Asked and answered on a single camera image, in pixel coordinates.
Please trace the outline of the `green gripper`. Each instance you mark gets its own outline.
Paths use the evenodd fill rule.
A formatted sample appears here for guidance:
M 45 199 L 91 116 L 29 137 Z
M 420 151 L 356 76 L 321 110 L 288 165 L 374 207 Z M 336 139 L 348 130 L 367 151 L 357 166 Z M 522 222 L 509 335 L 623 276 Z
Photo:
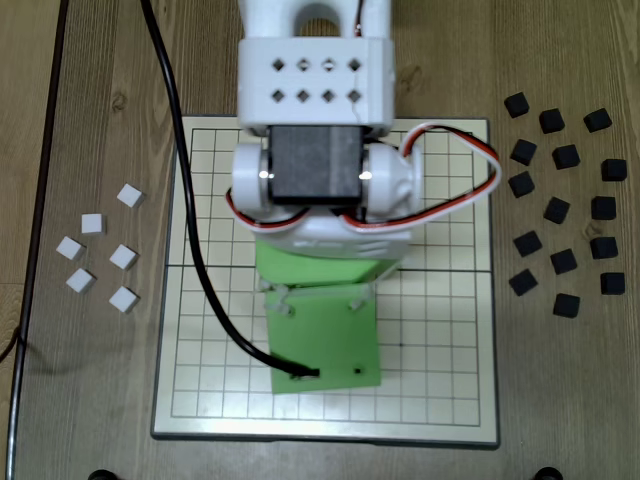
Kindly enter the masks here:
M 373 282 L 398 260 L 334 259 L 289 253 L 261 240 L 255 242 L 256 270 L 270 285 L 321 287 Z

